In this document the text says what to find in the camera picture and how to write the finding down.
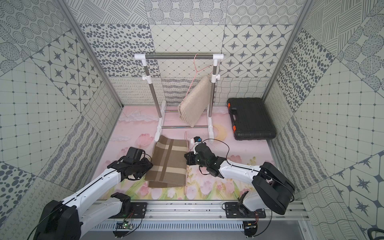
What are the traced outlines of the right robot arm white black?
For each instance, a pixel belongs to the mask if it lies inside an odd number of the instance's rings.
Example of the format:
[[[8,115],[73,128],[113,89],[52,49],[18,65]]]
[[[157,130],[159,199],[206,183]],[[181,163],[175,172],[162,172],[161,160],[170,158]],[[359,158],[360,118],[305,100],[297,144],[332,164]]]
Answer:
[[[193,150],[185,154],[188,166],[206,168],[208,173],[221,179],[238,180],[251,184],[255,191],[245,192],[238,200],[238,209],[243,215],[260,209],[270,209],[284,215],[294,200],[294,184],[273,164],[247,166],[216,156],[203,142],[194,143]]]

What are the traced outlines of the pink wire hanger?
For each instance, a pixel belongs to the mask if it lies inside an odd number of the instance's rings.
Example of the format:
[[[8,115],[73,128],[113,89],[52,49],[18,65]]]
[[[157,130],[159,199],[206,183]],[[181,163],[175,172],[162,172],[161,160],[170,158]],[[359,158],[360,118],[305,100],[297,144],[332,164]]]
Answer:
[[[194,59],[193,59],[193,65],[194,65],[195,75],[194,75],[194,77],[193,77],[193,80],[192,80],[191,83],[190,83],[190,86],[189,86],[187,92],[186,92],[186,95],[185,95],[185,97],[184,97],[184,100],[185,100],[186,97],[188,96],[188,94],[189,94],[189,92],[190,92],[190,90],[191,90],[191,87],[193,86],[194,81],[195,81],[195,79],[196,79],[198,73],[200,73],[200,72],[202,72],[202,71],[204,71],[204,70],[206,70],[207,68],[209,68],[209,67],[212,66],[212,65],[208,65],[207,67],[198,70],[198,68],[197,68],[197,66],[196,66],[196,59],[197,59],[197,56],[198,56],[198,55],[199,55],[199,54],[195,54]]]
[[[189,136],[188,136],[188,132],[187,131],[185,131],[184,132],[184,138],[185,138],[185,141],[186,141],[186,143],[187,143],[187,148],[188,148],[188,151],[187,151],[187,155],[188,155],[188,153],[190,152],[190,150],[191,150],[191,148],[190,148],[190,138],[189,138]],[[187,195],[187,193],[188,193],[188,180],[189,180],[189,173],[190,173],[190,167],[189,167],[189,165],[188,165],[188,163],[189,163],[189,160],[187,160],[186,159],[186,162],[187,162],[187,168],[186,168],[186,170],[187,170],[187,176],[186,176],[186,186],[185,186],[185,194]]]

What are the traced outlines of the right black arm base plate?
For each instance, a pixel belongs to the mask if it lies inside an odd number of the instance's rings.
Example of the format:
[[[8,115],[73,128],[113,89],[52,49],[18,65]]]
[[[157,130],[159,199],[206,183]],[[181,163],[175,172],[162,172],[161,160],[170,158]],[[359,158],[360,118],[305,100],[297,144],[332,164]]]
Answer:
[[[225,211],[227,219],[253,219],[256,216],[260,219],[265,219],[267,217],[264,209],[258,209],[252,212],[237,202],[225,202],[222,204],[222,209]]]

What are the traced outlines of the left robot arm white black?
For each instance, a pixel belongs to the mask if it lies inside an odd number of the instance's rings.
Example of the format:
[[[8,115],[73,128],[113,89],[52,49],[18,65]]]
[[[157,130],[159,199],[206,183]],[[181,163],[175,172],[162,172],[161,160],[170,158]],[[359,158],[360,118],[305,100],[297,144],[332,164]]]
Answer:
[[[122,217],[123,223],[114,234],[126,236],[133,218],[143,220],[146,204],[132,204],[131,197],[116,192],[102,204],[95,202],[109,189],[123,180],[139,181],[153,167],[152,157],[144,150],[130,147],[128,152],[107,168],[93,181],[64,198],[52,200],[43,209],[39,223],[28,238],[34,240],[79,240],[88,231],[111,217]]]

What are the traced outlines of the brown plaid scarf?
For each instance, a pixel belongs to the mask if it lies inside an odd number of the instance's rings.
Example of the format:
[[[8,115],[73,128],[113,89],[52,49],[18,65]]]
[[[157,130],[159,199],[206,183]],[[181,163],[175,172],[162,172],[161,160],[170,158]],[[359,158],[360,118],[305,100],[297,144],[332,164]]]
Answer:
[[[150,188],[177,188],[186,185],[187,141],[160,136],[152,155],[153,167],[146,173],[145,180]]]

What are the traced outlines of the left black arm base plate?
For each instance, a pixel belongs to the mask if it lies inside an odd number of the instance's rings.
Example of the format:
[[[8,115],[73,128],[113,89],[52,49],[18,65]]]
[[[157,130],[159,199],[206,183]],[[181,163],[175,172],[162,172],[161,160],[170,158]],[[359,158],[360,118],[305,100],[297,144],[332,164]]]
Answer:
[[[121,211],[110,219],[144,219],[147,212],[147,202],[131,202],[123,204]]]

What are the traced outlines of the beige knitted scarf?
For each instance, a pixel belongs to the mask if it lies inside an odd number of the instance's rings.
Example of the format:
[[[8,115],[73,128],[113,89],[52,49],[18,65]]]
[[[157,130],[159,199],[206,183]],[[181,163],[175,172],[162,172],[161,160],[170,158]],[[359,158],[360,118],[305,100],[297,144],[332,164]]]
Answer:
[[[181,120],[194,127],[204,110],[208,107],[211,96],[211,80],[205,76],[189,92],[179,104],[178,111]]]

